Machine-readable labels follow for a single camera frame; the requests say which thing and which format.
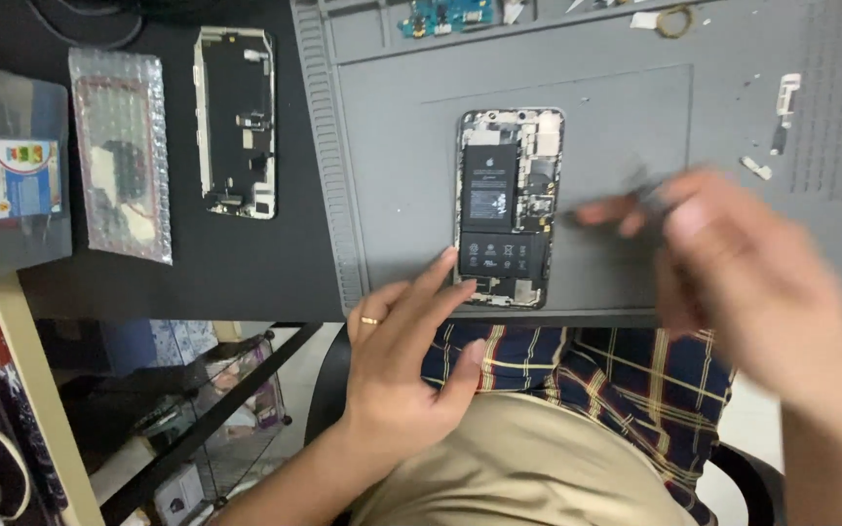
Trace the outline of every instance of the plaid shorts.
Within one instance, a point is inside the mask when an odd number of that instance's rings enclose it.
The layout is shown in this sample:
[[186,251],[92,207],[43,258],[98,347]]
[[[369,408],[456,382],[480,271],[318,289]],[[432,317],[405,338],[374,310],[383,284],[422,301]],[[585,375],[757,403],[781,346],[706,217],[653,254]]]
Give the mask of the plaid shorts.
[[645,453],[699,524],[717,519],[694,489],[730,401],[733,373],[712,358],[713,334],[668,341],[661,329],[540,329],[445,323],[421,368],[442,386],[463,346],[486,341],[480,391],[515,391],[567,407]]

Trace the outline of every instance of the bubble wrap bag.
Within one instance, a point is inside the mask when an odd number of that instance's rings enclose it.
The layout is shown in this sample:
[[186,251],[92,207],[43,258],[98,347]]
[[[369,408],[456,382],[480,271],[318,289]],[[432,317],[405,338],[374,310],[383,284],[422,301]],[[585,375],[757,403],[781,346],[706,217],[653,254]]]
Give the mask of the bubble wrap bag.
[[161,60],[70,50],[90,248],[172,264]]

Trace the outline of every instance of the gray work mat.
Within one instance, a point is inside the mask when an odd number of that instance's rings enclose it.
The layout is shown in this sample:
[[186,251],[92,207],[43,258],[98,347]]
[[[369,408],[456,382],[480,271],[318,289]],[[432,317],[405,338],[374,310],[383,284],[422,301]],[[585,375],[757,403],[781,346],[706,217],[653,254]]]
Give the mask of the gray work mat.
[[[716,164],[807,225],[842,274],[842,0],[649,0],[566,16],[570,0],[532,0],[516,25],[418,40],[396,30],[406,3],[291,2],[345,311],[453,241],[457,127],[477,109],[563,109],[558,210],[623,192],[632,159],[653,172]],[[634,12],[679,3],[694,13],[684,37],[630,29]],[[789,73],[803,83],[785,154],[772,156]],[[558,225],[543,310],[458,316],[651,309],[654,241]]]

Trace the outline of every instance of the person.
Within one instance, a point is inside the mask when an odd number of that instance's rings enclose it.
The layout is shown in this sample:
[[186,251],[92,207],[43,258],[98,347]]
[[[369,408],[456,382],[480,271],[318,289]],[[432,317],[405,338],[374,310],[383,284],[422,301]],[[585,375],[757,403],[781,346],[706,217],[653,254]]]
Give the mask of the person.
[[[714,329],[718,357],[781,400],[789,524],[842,524],[839,280],[801,227],[718,173],[679,174],[660,191],[673,207],[655,258],[663,327],[672,338]],[[577,215],[619,221],[626,236],[645,223],[631,197]],[[326,524],[346,508],[354,525],[697,523],[666,488],[659,448],[644,451],[586,409],[521,392],[474,396],[483,339],[464,346],[439,389],[422,380],[444,321],[474,292],[469,281],[440,290],[456,259],[448,248],[415,281],[357,305],[343,417],[214,523]]]

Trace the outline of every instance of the logic board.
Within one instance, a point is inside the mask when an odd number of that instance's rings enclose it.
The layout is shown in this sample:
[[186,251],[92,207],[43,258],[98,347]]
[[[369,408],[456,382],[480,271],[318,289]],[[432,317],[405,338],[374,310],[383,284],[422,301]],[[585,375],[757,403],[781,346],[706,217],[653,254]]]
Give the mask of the logic board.
[[411,16],[398,23],[406,38],[442,37],[492,23],[492,0],[413,0],[411,6]]
[[209,211],[275,215],[275,65],[261,29],[203,27],[193,47],[200,180]]
[[469,303],[540,309],[547,300],[563,150],[558,109],[484,110],[459,131],[454,281]]

